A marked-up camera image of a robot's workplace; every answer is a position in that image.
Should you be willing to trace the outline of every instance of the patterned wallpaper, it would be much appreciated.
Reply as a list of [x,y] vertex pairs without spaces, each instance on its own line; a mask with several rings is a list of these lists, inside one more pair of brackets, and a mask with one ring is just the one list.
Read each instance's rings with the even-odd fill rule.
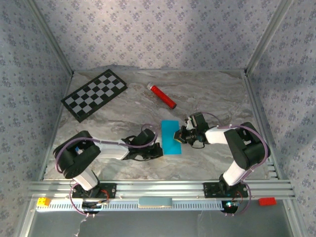
[[0,2],[0,236],[13,236],[69,76],[23,1]]
[[316,237],[316,2],[291,6],[254,74],[279,164]]
[[35,0],[73,70],[245,68],[280,0]]

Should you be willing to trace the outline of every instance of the gray marble surface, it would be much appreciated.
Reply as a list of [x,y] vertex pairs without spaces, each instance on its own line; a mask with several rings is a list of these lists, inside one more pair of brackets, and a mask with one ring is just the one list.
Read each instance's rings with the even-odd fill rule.
[[[100,139],[121,139],[137,135],[144,123],[160,127],[164,119],[178,120],[198,111],[217,115],[224,124],[241,124],[250,121],[256,126],[248,95],[242,79],[221,72],[167,72],[120,71],[115,73],[127,82],[128,89],[103,106],[82,123],[63,109],[53,148],[82,130]],[[69,93],[87,83],[100,73],[75,73]],[[154,82],[170,96],[177,107],[170,110],[146,88]],[[210,125],[217,121],[206,115]],[[54,169],[54,157],[49,156],[45,179],[63,179]],[[233,162],[227,145],[207,145],[192,149],[182,145],[181,155],[163,156],[147,162],[97,158],[92,170],[101,180],[112,179],[165,179],[194,180],[217,179]],[[267,167],[262,165],[250,179],[267,178]]]

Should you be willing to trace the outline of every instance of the blue sponge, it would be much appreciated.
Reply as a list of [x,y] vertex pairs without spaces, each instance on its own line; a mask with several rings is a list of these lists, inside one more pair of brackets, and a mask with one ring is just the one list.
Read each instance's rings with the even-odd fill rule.
[[174,133],[179,129],[179,121],[161,121],[162,150],[164,155],[181,155],[181,143],[173,139]]

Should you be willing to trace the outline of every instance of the red tube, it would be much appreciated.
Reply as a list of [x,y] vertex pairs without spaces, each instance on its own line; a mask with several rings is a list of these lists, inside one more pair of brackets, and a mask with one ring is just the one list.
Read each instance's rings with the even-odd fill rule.
[[173,100],[171,100],[165,93],[163,93],[157,86],[149,83],[148,89],[155,93],[155,95],[158,96],[172,110],[177,106],[177,104]]

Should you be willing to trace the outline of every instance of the black and white checkerboard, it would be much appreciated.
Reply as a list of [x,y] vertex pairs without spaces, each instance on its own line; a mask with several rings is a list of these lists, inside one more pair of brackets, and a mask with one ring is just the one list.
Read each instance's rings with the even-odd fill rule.
[[126,89],[126,83],[121,78],[106,70],[62,99],[62,103],[78,122],[82,122]]

